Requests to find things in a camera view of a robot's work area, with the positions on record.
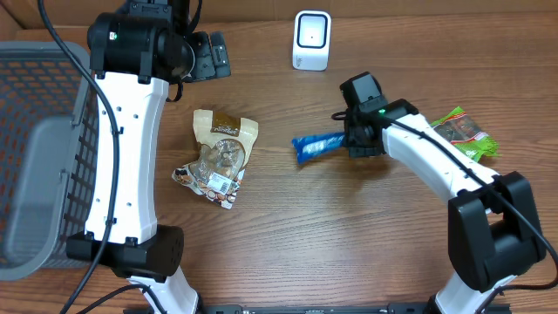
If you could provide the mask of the brown nut snack bag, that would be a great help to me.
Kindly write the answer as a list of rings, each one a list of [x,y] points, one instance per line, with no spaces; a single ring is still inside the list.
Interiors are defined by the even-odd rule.
[[[172,178],[197,195],[231,209],[259,134],[257,122],[222,112],[194,111],[199,158],[178,167]]]

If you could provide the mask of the blue snack bar wrapper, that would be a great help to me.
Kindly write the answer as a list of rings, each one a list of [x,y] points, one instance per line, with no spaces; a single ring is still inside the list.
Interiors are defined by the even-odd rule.
[[[344,138],[345,134],[343,132],[315,134],[294,138],[291,144],[296,150],[297,163],[302,165],[309,160],[343,147]]]

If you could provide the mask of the green candy bag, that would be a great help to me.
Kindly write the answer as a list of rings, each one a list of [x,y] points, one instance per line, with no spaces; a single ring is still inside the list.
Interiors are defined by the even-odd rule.
[[[444,118],[433,121],[431,127],[474,161],[479,161],[482,157],[499,155],[499,143],[484,132],[460,106],[454,108]]]

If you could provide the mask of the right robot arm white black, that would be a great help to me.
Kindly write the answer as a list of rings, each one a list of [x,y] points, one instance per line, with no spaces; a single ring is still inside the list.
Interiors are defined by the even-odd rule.
[[[447,206],[448,255],[454,273],[424,313],[494,313],[490,304],[514,279],[556,252],[541,232],[529,181],[501,175],[441,137],[405,99],[388,101],[368,72],[340,86],[353,158],[386,154],[415,173]]]

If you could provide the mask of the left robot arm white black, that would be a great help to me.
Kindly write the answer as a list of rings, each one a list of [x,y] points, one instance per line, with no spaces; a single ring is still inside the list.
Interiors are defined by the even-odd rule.
[[[67,239],[66,254],[125,278],[152,313],[202,308],[180,267],[183,231],[158,223],[153,197],[170,86],[230,73],[222,35],[197,31],[200,14],[187,1],[129,1],[87,33],[99,101],[96,178],[85,227]]]

